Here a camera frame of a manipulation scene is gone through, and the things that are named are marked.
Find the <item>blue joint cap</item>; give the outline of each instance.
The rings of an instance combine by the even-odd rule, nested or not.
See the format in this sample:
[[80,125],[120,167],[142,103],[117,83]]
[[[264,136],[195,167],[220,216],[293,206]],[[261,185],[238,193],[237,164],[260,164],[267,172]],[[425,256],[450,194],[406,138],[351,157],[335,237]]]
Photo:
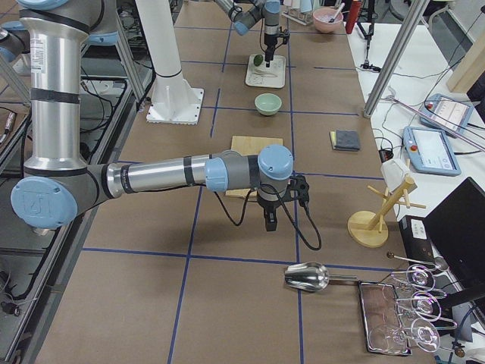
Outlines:
[[7,21],[2,24],[2,28],[8,32],[27,30],[20,21]]
[[249,32],[249,28],[243,23],[241,23],[240,21],[237,21],[236,23],[234,23],[234,29],[236,29],[236,32],[240,36],[244,36]]
[[35,228],[59,228],[77,216],[73,195],[62,184],[46,177],[20,180],[11,192],[10,201],[18,217]]
[[0,55],[5,58],[5,60],[10,63],[12,62],[16,57],[15,54],[10,52],[8,49],[0,47]]
[[17,0],[25,8],[34,10],[52,10],[64,5],[69,0]]
[[286,180],[293,173],[293,155],[278,144],[267,146],[258,155],[259,171],[273,180]]
[[118,32],[91,34],[86,40],[88,46],[114,46],[118,42]]
[[213,192],[227,191],[229,177],[224,161],[221,158],[209,159],[205,163],[205,186]]
[[280,0],[267,0],[264,9],[271,14],[280,13]]

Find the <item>spoon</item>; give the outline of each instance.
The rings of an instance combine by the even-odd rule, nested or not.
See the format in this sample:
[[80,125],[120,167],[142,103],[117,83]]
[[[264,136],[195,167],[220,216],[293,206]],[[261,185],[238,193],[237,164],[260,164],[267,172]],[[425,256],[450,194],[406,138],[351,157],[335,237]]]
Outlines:
[[335,18],[339,16],[340,12],[342,11],[343,7],[346,6],[346,3],[343,2],[340,4],[339,8],[336,10],[335,14],[330,18],[328,21],[329,23],[333,23],[335,21]]
[[419,263],[422,265],[432,265],[434,267],[433,270],[437,270],[437,271],[446,271],[449,268],[448,263],[445,262],[445,259],[442,256],[437,256],[434,259],[434,263],[432,263],[432,262],[423,262],[422,260],[403,258],[401,256],[395,255],[393,252],[387,252],[386,255],[387,255],[387,258],[389,259],[396,258],[396,259],[405,260],[406,262]]

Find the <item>green bowl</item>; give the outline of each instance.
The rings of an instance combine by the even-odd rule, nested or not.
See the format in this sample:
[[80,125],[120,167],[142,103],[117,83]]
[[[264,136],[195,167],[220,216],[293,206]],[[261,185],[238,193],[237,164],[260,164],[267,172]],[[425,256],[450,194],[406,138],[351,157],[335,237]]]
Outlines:
[[281,108],[281,99],[273,93],[262,93],[255,99],[256,109],[261,115],[275,115]]

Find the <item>wooden mug tree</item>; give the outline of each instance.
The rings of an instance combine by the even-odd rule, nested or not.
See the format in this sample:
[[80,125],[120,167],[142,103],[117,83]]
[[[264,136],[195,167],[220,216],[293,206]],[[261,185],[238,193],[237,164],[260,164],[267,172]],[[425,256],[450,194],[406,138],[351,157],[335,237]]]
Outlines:
[[383,198],[383,204],[377,213],[359,211],[350,217],[347,222],[347,228],[352,238],[357,243],[369,248],[378,248],[384,245],[389,237],[384,216],[396,203],[404,205],[408,209],[411,207],[426,208],[425,205],[409,202],[409,194],[416,188],[415,180],[409,174],[404,176],[401,184],[392,193],[389,192],[389,188],[386,188],[386,191],[381,193],[375,188],[368,186],[369,190]]

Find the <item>white pillar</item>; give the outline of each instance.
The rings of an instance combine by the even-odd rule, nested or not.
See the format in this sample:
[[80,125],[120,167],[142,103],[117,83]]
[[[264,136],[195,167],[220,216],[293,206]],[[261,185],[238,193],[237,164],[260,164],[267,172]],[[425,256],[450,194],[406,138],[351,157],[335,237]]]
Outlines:
[[183,78],[168,0],[136,0],[157,79],[147,121],[197,124],[203,89],[193,89]]

